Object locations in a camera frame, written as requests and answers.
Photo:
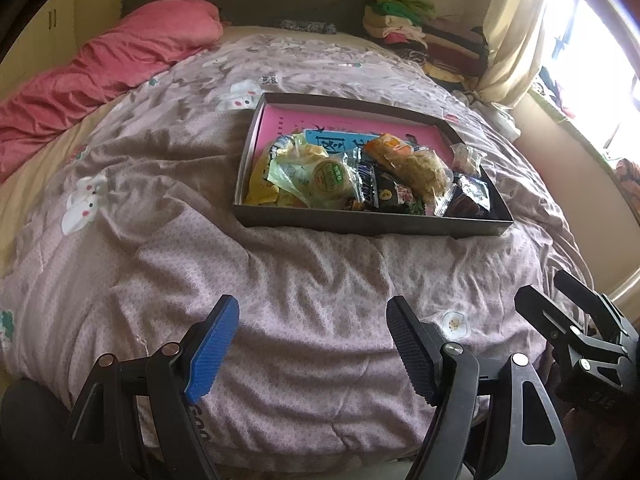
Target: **clothes pile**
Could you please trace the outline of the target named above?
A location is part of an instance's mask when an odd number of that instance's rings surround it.
[[[427,0],[376,0],[362,23],[373,41],[418,63],[443,88],[473,91],[488,62],[482,28],[468,30],[434,12]]]

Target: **metal screw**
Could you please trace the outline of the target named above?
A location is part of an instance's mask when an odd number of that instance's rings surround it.
[[[107,366],[111,366],[112,364],[113,364],[113,355],[111,354],[101,355],[98,358],[98,365],[100,365],[103,368],[106,368]]]
[[[444,351],[449,355],[460,355],[462,354],[462,346],[458,343],[447,343],[444,345]]]
[[[162,353],[167,357],[176,355],[180,351],[180,345],[178,343],[167,343],[162,347]]]
[[[526,355],[524,354],[514,354],[511,359],[513,360],[514,363],[516,363],[518,366],[527,366],[529,364],[529,358],[527,358]]]

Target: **pink tray liner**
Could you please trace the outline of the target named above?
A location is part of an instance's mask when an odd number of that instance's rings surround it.
[[[288,110],[266,105],[262,113],[262,121],[258,130],[258,138],[255,143],[254,160],[260,156],[268,142],[279,135],[288,135],[291,132],[304,128],[324,128],[334,132],[353,132],[356,134],[393,134],[400,139],[406,135],[412,135],[423,146],[429,146],[449,167],[453,162],[453,152],[450,143],[437,126],[405,126],[403,124],[385,123],[343,117],[338,114],[319,114],[314,112],[302,112]]]

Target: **blue gripper pad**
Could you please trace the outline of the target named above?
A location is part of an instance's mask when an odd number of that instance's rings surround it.
[[[196,404],[200,397],[211,390],[222,359],[225,358],[238,328],[239,317],[238,300],[225,294],[202,323],[204,330],[209,325],[204,336],[198,327],[196,338],[202,337],[202,342],[191,357],[187,386],[184,389],[184,396],[189,404]]]

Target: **green cloth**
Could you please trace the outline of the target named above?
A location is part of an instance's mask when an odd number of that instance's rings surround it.
[[[399,2],[403,4],[409,12],[416,14],[427,20],[432,20],[435,16],[435,5],[429,0],[376,0],[377,3]]]
[[[420,16],[411,12],[405,5],[400,2],[384,2],[382,4],[373,4],[371,9],[380,16],[401,16],[402,18],[408,18],[414,25],[420,27],[422,25],[422,19]]]

